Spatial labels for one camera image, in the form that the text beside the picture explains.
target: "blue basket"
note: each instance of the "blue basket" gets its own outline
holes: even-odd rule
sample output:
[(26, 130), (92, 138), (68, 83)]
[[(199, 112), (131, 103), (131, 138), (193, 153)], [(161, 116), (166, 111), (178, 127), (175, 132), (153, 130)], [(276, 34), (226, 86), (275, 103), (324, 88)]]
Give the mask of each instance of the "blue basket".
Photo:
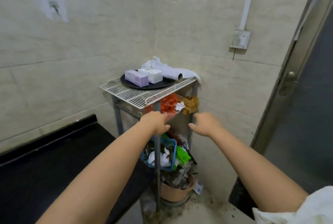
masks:
[[(174, 152), (173, 152), (173, 157), (171, 160), (171, 166), (170, 167), (161, 167), (161, 170), (164, 171), (173, 171), (174, 163), (176, 161), (176, 148), (177, 148), (177, 141), (175, 139), (168, 139), (168, 138), (161, 138), (161, 144), (165, 145), (173, 145), (174, 146)], [(149, 168), (154, 168), (155, 165), (151, 165), (147, 163), (147, 161), (144, 161), (145, 159), (148, 159), (147, 154), (143, 150), (141, 155), (140, 155), (141, 161), (143, 161)]]

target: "white sleeve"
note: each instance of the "white sleeve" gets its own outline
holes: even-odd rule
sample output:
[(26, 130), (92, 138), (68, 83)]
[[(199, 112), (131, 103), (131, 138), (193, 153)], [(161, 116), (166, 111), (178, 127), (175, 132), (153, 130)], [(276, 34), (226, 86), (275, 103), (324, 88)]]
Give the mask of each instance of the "white sleeve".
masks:
[(333, 223), (333, 186), (312, 193), (296, 213), (265, 213), (253, 208), (253, 214), (257, 224)]

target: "hand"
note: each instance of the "hand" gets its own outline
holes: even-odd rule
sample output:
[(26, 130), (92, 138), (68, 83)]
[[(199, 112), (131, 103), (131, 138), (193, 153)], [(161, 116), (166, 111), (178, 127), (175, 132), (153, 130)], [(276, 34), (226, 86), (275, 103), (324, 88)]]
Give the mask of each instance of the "hand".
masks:
[(211, 113), (196, 113), (194, 118), (197, 125), (190, 123), (189, 127), (197, 134), (210, 137), (219, 128), (223, 128), (222, 124)]
[(160, 112), (149, 112), (141, 117), (140, 122), (153, 128), (154, 135), (161, 135), (170, 129), (170, 125), (165, 125), (168, 115)]

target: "black countertop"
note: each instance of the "black countertop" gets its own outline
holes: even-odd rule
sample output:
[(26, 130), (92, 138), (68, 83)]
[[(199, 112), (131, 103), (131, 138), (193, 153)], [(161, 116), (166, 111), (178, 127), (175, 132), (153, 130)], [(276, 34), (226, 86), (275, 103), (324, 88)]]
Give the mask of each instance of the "black countertop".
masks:
[[(0, 223), (35, 223), (114, 139), (93, 115), (0, 156)], [(154, 170), (138, 160), (107, 223), (118, 221), (153, 179)]]

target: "purple tissue box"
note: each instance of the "purple tissue box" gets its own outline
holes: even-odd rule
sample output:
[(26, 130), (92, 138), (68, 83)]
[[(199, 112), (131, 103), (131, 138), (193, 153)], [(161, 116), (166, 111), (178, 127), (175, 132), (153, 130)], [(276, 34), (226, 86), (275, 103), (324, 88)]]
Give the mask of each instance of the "purple tissue box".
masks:
[(126, 70), (125, 79), (138, 87), (145, 87), (149, 85), (148, 76), (145, 76), (136, 70)]

